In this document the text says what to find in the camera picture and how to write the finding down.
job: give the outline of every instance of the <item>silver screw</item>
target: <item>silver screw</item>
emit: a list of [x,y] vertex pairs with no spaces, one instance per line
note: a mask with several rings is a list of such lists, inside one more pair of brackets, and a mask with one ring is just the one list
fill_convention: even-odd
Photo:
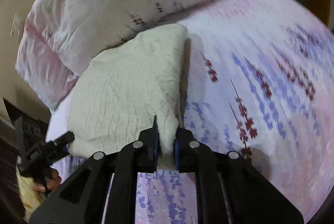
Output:
[[228,157],[230,157],[231,159],[238,159],[239,154],[237,152],[229,152]]
[[104,157],[104,153],[103,152],[95,152],[93,157],[94,157],[95,160],[101,160]]
[[194,140],[194,141],[190,141],[190,142],[189,142],[189,146],[190,146],[191,148],[198,148],[198,147],[199,147],[199,142],[196,141],[196,140]]
[[143,142],[137,140],[137,141],[133,142],[132,145],[133,145],[134,148],[141,148],[144,144],[143,144]]

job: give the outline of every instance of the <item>human hand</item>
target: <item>human hand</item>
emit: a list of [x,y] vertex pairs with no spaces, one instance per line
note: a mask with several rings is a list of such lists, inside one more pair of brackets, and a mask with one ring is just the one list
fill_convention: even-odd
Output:
[[[47,182],[47,185],[46,187],[53,191],[55,190],[60,184],[61,184],[61,177],[59,176],[59,173],[56,169],[52,169],[51,171],[51,175],[52,175],[52,180],[49,180]],[[45,193],[46,192],[46,189],[43,185],[41,184],[38,184],[36,182],[34,182],[32,185],[31,185],[31,189],[35,192],[41,192],[41,193]]]

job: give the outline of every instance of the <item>bed sheet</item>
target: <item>bed sheet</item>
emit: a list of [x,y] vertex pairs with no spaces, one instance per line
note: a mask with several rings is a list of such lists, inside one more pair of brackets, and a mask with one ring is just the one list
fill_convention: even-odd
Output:
[[[216,0],[174,18],[190,38],[185,127],[250,157],[306,223],[334,185],[333,34],[293,0]],[[48,139],[67,130],[70,105],[71,94]],[[65,179],[76,161],[54,167]],[[137,188],[136,223],[197,223],[192,174],[141,173]]]

